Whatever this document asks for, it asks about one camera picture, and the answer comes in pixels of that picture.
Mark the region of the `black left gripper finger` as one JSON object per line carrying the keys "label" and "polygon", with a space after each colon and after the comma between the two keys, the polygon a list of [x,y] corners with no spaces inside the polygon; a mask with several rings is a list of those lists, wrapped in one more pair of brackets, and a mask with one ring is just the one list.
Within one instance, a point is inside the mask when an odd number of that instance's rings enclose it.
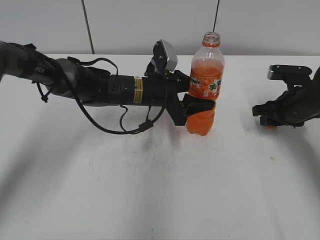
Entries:
{"label": "black left gripper finger", "polygon": [[183,93],[189,91],[191,77],[184,74],[180,70],[175,70],[173,72],[176,82],[176,91],[177,93]]}
{"label": "black left gripper finger", "polygon": [[202,99],[194,97],[189,94],[185,94],[181,101],[182,112],[185,117],[211,111],[214,109],[216,102],[211,99]]}

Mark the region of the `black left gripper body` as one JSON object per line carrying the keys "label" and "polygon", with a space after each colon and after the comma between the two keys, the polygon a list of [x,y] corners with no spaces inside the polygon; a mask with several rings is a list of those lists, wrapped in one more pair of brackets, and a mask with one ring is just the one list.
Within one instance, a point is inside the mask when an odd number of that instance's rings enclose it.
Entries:
{"label": "black left gripper body", "polygon": [[176,89],[174,72],[155,72],[155,66],[148,64],[143,79],[143,102],[155,107],[164,107],[175,126],[184,126],[187,117],[184,116],[182,104]]}

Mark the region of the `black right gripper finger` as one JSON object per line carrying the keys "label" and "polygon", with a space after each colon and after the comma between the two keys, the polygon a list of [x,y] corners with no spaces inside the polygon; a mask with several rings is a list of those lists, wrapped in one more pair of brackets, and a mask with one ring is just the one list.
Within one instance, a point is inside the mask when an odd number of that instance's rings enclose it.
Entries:
{"label": "black right gripper finger", "polygon": [[281,117],[280,104],[277,101],[267,101],[264,104],[257,104],[252,107],[252,116]]}
{"label": "black right gripper finger", "polygon": [[261,126],[284,126],[285,124],[264,115],[260,116],[259,123]]}

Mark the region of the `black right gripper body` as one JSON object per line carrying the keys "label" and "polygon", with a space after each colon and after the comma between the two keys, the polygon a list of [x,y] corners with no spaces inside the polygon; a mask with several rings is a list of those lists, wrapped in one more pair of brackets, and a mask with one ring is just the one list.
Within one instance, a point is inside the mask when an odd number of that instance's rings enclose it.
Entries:
{"label": "black right gripper body", "polygon": [[285,126],[301,127],[308,120],[320,117],[320,71],[314,77],[289,75],[282,80],[285,90],[275,101],[280,105],[281,117],[275,121]]}

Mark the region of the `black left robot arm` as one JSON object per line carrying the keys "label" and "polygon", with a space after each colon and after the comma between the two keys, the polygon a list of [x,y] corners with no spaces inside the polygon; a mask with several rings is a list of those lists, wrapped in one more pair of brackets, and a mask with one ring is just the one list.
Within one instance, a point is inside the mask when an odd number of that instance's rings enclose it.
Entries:
{"label": "black left robot arm", "polygon": [[[176,69],[173,46],[159,40],[144,76],[112,74],[94,61],[74,57],[52,59],[33,44],[1,42],[0,73],[46,86],[48,93],[78,99],[82,106],[147,106],[167,111],[177,126],[187,118],[212,110],[215,102],[187,94],[190,77]],[[178,94],[184,93],[183,99]]]}

